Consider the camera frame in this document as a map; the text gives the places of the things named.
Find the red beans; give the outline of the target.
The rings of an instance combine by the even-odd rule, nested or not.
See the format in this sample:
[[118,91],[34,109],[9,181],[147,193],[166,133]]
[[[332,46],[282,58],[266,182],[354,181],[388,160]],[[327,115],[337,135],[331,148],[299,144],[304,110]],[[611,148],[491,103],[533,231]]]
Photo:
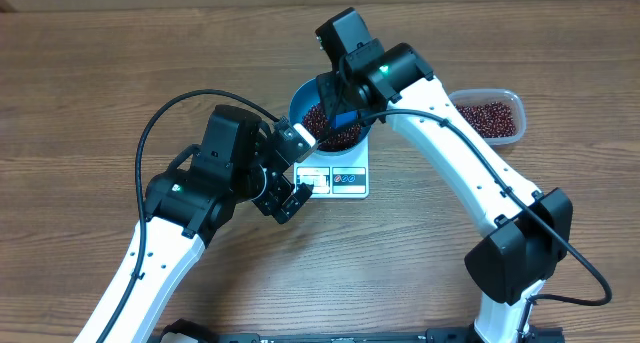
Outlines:
[[[502,102],[485,105],[457,106],[457,111],[483,138],[504,138],[516,134],[511,109]],[[325,136],[335,136],[333,130]]]

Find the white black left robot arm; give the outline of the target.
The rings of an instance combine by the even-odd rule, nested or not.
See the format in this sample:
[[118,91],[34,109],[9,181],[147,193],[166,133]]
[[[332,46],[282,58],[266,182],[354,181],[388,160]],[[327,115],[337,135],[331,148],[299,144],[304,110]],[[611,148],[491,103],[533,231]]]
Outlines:
[[304,126],[268,125],[246,109],[219,105],[203,140],[185,149],[148,184],[144,218],[89,320],[80,342],[144,342],[177,286],[238,204],[287,222],[309,199],[285,172],[316,148]]

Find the blue plastic measuring scoop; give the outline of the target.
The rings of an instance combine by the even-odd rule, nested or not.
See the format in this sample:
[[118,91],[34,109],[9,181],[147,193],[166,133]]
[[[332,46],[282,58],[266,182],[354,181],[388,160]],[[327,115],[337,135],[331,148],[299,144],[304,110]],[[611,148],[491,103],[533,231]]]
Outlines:
[[336,114],[334,118],[330,120],[330,126],[333,129],[337,129],[348,124],[351,124],[358,118],[357,111],[349,111],[344,113]]

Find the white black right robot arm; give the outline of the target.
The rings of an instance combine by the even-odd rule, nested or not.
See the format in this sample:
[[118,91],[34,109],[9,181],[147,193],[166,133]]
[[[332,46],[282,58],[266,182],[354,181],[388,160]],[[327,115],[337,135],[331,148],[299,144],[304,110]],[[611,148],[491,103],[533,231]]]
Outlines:
[[406,43],[386,50],[348,8],[315,34],[332,70],[318,90],[329,114],[375,120],[412,142],[454,191],[481,234],[465,256],[482,292],[469,328],[429,329],[430,342],[561,342],[529,323],[533,299],[567,254],[573,206],[512,169],[462,117],[431,66]]

